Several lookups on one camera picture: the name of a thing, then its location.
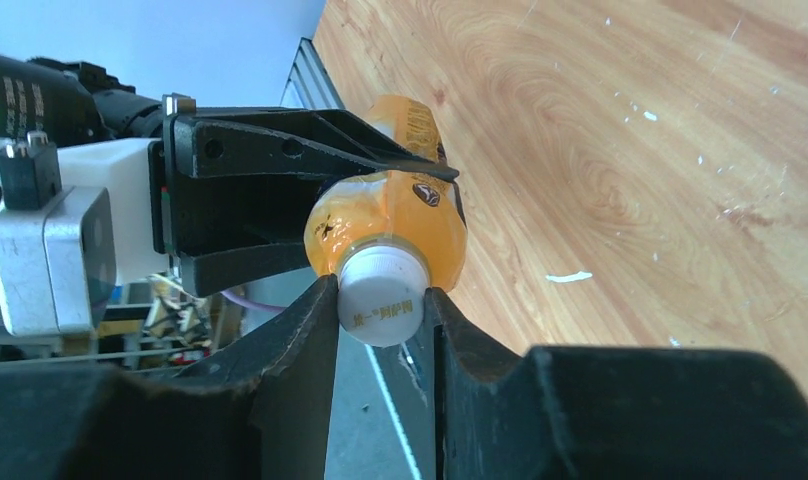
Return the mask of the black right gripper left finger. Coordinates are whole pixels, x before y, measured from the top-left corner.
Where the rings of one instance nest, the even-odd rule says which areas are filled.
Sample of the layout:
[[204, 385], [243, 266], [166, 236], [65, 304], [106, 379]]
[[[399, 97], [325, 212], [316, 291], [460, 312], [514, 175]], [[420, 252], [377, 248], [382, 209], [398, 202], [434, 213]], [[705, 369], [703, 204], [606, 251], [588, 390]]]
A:
[[338, 284], [171, 376], [0, 364], [0, 479], [321, 479]]

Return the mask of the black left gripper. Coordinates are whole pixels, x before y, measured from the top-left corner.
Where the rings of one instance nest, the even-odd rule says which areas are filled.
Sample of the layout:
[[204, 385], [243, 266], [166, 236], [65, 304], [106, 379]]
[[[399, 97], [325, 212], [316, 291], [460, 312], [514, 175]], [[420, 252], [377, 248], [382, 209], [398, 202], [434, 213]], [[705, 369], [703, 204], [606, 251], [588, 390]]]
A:
[[304, 225], [326, 181], [388, 170], [459, 176], [341, 109], [174, 114], [149, 163], [154, 247], [196, 297], [308, 267]]

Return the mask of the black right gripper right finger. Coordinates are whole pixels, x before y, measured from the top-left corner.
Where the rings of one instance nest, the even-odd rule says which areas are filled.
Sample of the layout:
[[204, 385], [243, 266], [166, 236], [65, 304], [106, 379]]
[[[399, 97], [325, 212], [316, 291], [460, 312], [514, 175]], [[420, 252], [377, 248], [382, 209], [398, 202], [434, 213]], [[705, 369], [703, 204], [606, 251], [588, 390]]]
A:
[[449, 296], [434, 327], [443, 479], [808, 479], [808, 401], [770, 357], [534, 346], [517, 355]]

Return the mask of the yellow blue milk tea bottle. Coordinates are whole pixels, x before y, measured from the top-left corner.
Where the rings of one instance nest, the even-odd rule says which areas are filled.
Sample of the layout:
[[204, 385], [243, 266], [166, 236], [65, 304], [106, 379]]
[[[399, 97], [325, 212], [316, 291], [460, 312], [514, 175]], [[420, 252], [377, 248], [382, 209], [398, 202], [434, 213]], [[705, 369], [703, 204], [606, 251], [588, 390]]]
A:
[[335, 310], [345, 331], [390, 347], [423, 323], [427, 289], [455, 287], [467, 235], [454, 181], [387, 169], [328, 188], [309, 214], [303, 242], [314, 272], [337, 278]]

